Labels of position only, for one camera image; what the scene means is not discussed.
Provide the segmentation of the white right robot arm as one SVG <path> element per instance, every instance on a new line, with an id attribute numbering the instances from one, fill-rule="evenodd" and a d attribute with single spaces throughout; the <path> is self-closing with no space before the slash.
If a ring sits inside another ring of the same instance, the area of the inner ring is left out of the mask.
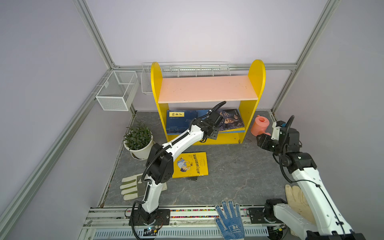
<path id="1" fill-rule="evenodd" d="M 288 125 L 274 128 L 271 136 L 257 136 L 257 144 L 277 158 L 280 170 L 289 183 L 302 190 L 313 213 L 315 224 L 282 201 L 273 200 L 274 218 L 287 225 L 302 240 L 363 240 L 342 216 L 326 190 L 315 161 L 301 152 L 300 134 Z"/>

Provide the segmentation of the white plastic plant pot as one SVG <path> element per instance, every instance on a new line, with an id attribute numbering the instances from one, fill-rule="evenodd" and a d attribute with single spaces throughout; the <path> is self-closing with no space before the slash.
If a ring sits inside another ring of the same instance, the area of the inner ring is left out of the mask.
<path id="1" fill-rule="evenodd" d="M 155 144 L 153 136 L 147 146 L 140 150 L 130 150 L 126 145 L 127 141 L 124 141 L 124 147 L 130 152 L 131 156 L 139 161 L 147 160 L 151 151 L 152 146 Z"/>

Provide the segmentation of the cream leather glove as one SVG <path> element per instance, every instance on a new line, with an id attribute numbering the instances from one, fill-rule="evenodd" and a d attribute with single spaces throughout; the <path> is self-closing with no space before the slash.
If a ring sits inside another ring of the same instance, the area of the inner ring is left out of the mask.
<path id="1" fill-rule="evenodd" d="M 285 185 L 285 193 L 288 205 L 303 218 L 316 225 L 314 214 L 309 203 L 299 186 Z"/>

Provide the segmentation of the beige grey work glove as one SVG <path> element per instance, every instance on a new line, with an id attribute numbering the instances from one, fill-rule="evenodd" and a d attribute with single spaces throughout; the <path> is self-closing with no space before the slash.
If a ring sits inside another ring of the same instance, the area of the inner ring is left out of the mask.
<path id="1" fill-rule="evenodd" d="M 123 178 L 120 186 L 124 201 L 136 200 L 139 197 L 143 197 L 143 201 L 149 202 L 155 196 L 160 195 L 161 191 L 167 189 L 167 183 L 155 185 L 153 179 L 148 175 L 146 175 L 145 180 L 142 181 L 142 174 Z"/>

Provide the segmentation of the blue lower shelf board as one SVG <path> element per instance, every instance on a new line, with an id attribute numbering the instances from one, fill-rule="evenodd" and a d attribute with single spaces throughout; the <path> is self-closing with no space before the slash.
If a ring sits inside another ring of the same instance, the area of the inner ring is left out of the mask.
<path id="1" fill-rule="evenodd" d="M 201 118 L 202 116 L 206 115 L 209 110 L 191 110 L 191 111 L 198 111 L 198 118 Z"/>

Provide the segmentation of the yellow cartoon cover book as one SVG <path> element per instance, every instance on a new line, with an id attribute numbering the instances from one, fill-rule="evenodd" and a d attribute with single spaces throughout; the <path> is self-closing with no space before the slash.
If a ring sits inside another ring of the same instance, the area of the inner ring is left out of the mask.
<path id="1" fill-rule="evenodd" d="M 230 130 L 223 130 L 223 131 L 219 131 L 219 133 L 244 133 L 245 132 L 245 128 L 237 128 L 237 129 L 230 129 Z"/>

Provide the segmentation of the green potted plant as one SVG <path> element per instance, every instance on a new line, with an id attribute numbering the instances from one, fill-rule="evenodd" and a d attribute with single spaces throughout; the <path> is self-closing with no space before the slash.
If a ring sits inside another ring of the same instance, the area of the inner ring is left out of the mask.
<path id="1" fill-rule="evenodd" d="M 128 150 L 141 150 L 151 142 L 152 137 L 150 129 L 144 123 L 138 123 L 125 134 L 124 145 Z"/>

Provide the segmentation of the aluminium frame post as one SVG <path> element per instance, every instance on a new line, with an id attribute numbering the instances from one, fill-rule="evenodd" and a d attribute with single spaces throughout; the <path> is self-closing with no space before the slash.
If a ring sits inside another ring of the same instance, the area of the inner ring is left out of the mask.
<path id="1" fill-rule="evenodd" d="M 91 10 L 88 6 L 87 1 L 84 0 L 73 0 L 73 3 L 87 28 L 92 40 L 94 41 L 96 48 L 98 49 L 102 59 L 104 60 L 108 69 L 114 69 L 115 64 L 112 57 L 107 49 L 107 46 L 103 40 L 103 37 L 97 27 L 97 24 L 92 16 Z"/>

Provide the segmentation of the pink upper shelf board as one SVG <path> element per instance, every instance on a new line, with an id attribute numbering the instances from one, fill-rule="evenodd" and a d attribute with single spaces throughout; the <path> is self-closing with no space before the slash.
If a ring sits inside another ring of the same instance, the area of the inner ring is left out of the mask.
<path id="1" fill-rule="evenodd" d="M 248 76 L 164 78 L 153 86 L 153 94 L 159 104 L 253 101 L 261 97 L 265 81 Z"/>

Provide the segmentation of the dark blue book yellow label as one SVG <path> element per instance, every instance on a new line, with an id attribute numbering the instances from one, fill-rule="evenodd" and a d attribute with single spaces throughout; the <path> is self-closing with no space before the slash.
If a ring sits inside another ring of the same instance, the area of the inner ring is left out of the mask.
<path id="1" fill-rule="evenodd" d="M 198 118 L 198 111 L 167 110 L 166 132 L 168 135 L 179 135 L 186 131 L 191 122 Z"/>

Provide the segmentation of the white mesh basket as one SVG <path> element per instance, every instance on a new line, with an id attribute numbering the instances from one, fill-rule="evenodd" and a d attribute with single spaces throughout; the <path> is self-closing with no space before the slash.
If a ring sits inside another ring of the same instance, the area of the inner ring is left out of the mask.
<path id="1" fill-rule="evenodd" d="M 111 71 L 96 94 L 104 111 L 129 111 L 139 88 L 135 71 Z"/>

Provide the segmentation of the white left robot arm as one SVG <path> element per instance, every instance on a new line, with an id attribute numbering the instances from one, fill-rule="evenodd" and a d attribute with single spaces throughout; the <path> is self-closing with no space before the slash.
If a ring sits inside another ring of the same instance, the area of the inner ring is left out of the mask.
<path id="1" fill-rule="evenodd" d="M 216 140 L 219 126 L 223 121 L 224 118 L 218 112 L 209 111 L 203 118 L 193 119 L 187 130 L 174 140 L 152 146 L 141 179 L 147 187 L 144 198 L 138 206 L 139 216 L 144 223 L 151 224 L 157 217 L 163 184 L 174 173 L 174 161 L 193 144 L 206 142 L 207 139 Z"/>

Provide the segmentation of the purple book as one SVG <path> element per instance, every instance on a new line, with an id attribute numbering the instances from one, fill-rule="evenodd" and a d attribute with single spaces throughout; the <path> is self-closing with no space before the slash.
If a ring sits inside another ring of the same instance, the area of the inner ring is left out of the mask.
<path id="1" fill-rule="evenodd" d="M 219 126 L 219 132 L 228 132 L 245 127 L 238 109 L 218 110 L 218 113 L 224 119 Z"/>

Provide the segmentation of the blue dotted knit glove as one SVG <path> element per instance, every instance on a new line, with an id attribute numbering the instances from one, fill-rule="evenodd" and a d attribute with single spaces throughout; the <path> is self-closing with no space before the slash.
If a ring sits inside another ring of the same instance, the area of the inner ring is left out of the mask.
<path id="1" fill-rule="evenodd" d="M 224 240 L 244 240 L 245 230 L 242 221 L 240 205 L 233 201 L 222 201 L 222 206 L 215 206 L 218 217 L 216 225 Z"/>

